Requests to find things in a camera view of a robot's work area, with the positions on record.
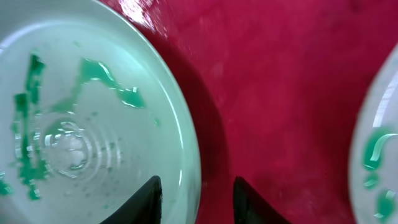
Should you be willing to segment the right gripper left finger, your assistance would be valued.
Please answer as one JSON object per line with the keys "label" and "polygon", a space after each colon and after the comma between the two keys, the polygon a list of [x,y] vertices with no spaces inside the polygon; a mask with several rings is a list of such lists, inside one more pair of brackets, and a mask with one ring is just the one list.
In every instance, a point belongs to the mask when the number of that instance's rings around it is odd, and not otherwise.
{"label": "right gripper left finger", "polygon": [[162,217],[162,185],[152,176],[119,209],[100,224],[160,224]]}

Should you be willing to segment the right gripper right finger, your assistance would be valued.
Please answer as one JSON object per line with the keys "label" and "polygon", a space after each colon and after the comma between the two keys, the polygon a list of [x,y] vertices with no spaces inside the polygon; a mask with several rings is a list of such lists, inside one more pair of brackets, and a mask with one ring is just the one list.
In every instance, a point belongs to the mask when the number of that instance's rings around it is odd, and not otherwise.
{"label": "right gripper right finger", "polygon": [[242,177],[233,185],[235,224],[290,224]]}

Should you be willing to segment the white plate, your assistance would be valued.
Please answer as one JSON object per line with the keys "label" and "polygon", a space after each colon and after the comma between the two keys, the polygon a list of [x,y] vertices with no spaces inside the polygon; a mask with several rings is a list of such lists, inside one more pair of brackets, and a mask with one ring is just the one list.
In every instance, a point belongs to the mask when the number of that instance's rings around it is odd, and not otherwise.
{"label": "white plate", "polygon": [[397,223],[397,49],[377,73],[359,111],[348,177],[357,223]]}
{"label": "white plate", "polygon": [[101,223],[149,179],[194,223],[201,167],[179,85],[99,1],[1,2],[1,222]]}

